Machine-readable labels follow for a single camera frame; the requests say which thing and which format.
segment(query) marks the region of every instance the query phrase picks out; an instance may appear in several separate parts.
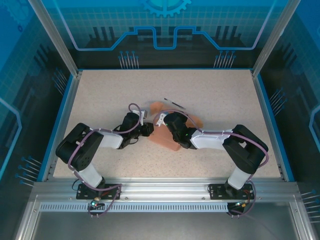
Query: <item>orange silicone pad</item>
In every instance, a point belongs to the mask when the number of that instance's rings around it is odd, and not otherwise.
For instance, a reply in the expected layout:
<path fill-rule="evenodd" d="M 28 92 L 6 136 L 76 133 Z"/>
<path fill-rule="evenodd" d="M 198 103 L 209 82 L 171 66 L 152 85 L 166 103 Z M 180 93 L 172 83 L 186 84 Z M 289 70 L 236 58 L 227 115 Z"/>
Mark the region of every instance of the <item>orange silicone pad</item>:
<path fill-rule="evenodd" d="M 176 109 L 175 107 L 166 105 L 162 102 L 154 102 L 150 105 L 150 114 L 154 115 L 157 114 L 161 111 L 165 111 L 165 110 L 170 110 L 170 109 Z M 200 118 L 198 118 L 197 116 L 194 115 L 189 115 L 192 120 L 195 122 L 195 124 L 199 127 L 199 128 L 203 128 L 204 124 L 203 122 L 200 120 Z M 185 125 L 188 128 L 193 128 L 194 125 L 192 124 L 192 122 L 188 119 L 185 123 Z M 173 151 L 178 151 L 181 146 L 175 142 L 173 140 L 172 134 L 169 131 L 169 129 L 165 126 L 165 125 L 161 125 L 161 126 L 154 126 L 154 131 L 153 133 L 148 137 L 148 139 L 156 144 L 159 144 L 165 148 L 171 149 Z"/>

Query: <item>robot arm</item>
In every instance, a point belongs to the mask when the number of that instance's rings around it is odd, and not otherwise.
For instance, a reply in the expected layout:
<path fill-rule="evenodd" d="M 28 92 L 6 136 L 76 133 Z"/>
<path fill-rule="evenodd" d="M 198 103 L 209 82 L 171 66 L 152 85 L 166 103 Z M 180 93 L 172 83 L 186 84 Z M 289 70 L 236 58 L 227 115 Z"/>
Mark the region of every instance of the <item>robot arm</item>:
<path fill-rule="evenodd" d="M 73 157 L 71 166 L 77 174 L 88 183 L 90 186 L 98 189 L 103 189 L 105 186 L 104 178 L 97 172 L 92 159 L 98 150 L 101 148 L 123 149 L 130 144 L 131 139 L 138 139 L 139 136 L 148 137 L 153 131 L 152 123 L 143 123 L 143 118 L 146 112 L 142 111 L 142 118 L 138 127 L 128 133 L 121 133 L 130 130 L 139 121 L 139 112 L 128 112 L 124 117 L 121 125 L 116 127 L 113 132 L 96 131 L 82 145 L 76 155 Z M 76 147 L 82 139 L 91 132 L 92 129 L 79 123 L 58 145 L 55 154 L 65 163 L 74 153 Z"/>
<path fill-rule="evenodd" d="M 165 115 L 163 118 L 164 124 L 172 133 L 173 140 L 183 148 L 194 150 L 219 149 L 225 150 L 230 155 L 236 165 L 235 170 L 225 183 L 226 192 L 230 196 L 234 196 L 235 192 L 240 190 L 251 175 L 257 171 L 265 154 L 254 144 L 228 133 L 246 137 L 268 151 L 266 144 L 243 125 L 237 125 L 230 130 L 215 131 L 219 134 L 207 134 L 194 127 L 187 127 L 187 117 L 181 113 L 165 113 Z"/>

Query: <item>glass panel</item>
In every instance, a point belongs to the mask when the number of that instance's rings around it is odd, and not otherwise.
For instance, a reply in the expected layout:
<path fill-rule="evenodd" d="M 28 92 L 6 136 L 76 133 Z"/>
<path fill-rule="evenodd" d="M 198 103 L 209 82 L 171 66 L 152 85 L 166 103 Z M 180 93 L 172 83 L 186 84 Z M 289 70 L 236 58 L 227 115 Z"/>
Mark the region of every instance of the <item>glass panel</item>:
<path fill-rule="evenodd" d="M 79 68 L 252 68 L 287 0 L 45 0 Z"/>
<path fill-rule="evenodd" d="M 291 210 L 283 203 L 257 203 L 248 216 L 239 220 L 225 212 L 109 212 L 91 224 L 85 212 L 41 212 L 33 239 L 300 239 Z M 61 225 L 68 230 L 61 231 Z"/>
<path fill-rule="evenodd" d="M 14 239 L 70 73 L 28 1 L 1 3 L 0 238 Z"/>
<path fill-rule="evenodd" d="M 260 73 L 293 176 L 298 181 L 302 193 L 316 189 L 318 194 L 320 191 L 319 9 L 318 0 L 300 2 Z"/>

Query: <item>black cable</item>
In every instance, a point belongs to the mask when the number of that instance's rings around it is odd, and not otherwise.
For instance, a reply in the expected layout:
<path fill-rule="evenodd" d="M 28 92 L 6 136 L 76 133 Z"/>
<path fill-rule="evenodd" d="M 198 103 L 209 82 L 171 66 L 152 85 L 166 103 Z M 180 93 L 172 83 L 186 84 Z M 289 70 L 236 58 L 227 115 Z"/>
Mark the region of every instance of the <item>black cable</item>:
<path fill-rule="evenodd" d="M 120 126 L 121 126 L 121 124 L 118 125 L 118 126 L 116 126 L 116 127 L 113 129 L 113 131 L 117 132 L 117 131 L 118 131 L 118 127 L 120 127 Z"/>
<path fill-rule="evenodd" d="M 133 145 L 133 144 L 136 144 L 138 141 L 139 141 L 139 138 L 138 137 L 136 137 L 136 138 L 133 138 L 133 139 L 136 139 L 136 141 L 135 142 L 130 142 L 129 143 L 129 145 Z"/>
<path fill-rule="evenodd" d="M 79 181 L 79 179 L 75 180 L 75 181 L 72 183 L 72 186 L 71 186 L 72 190 L 77 191 L 77 189 L 74 189 L 74 186 L 75 186 L 76 182 L 78 182 L 78 181 Z"/>

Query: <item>blue enclosure wall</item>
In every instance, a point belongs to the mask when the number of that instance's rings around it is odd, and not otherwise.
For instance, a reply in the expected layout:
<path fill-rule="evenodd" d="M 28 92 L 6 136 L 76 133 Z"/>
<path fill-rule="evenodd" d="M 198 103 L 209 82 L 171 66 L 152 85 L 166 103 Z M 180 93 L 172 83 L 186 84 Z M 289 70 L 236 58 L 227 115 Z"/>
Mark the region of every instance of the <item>blue enclosure wall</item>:
<path fill-rule="evenodd" d="M 252 68 L 287 0 L 44 0 L 82 69 Z"/>
<path fill-rule="evenodd" d="M 320 1 L 302 0 L 261 71 L 302 192 L 320 192 Z"/>
<path fill-rule="evenodd" d="M 0 1 L 2 240 L 13 239 L 20 225 L 69 76 L 28 1 Z"/>

